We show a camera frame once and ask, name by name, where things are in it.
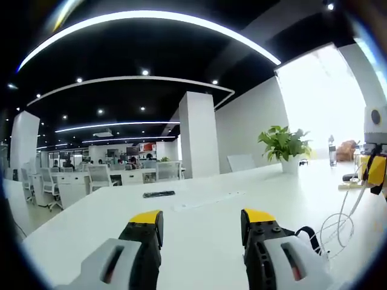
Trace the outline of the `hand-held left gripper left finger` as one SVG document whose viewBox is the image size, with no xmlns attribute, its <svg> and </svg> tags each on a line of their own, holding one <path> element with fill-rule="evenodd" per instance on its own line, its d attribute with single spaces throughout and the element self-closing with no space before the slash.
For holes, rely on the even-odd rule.
<svg viewBox="0 0 387 290">
<path fill-rule="evenodd" d="M 156 289 L 162 246 L 163 212 L 138 214 L 81 263 L 71 283 L 56 289 Z"/>
</svg>

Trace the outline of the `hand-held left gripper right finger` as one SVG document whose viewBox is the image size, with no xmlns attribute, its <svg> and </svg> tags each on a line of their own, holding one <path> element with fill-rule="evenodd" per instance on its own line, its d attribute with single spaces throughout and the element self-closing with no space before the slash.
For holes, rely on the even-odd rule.
<svg viewBox="0 0 387 290">
<path fill-rule="evenodd" d="M 333 285 L 312 228 L 291 231 L 273 215 L 245 208 L 241 239 L 249 289 L 329 289 Z"/>
</svg>

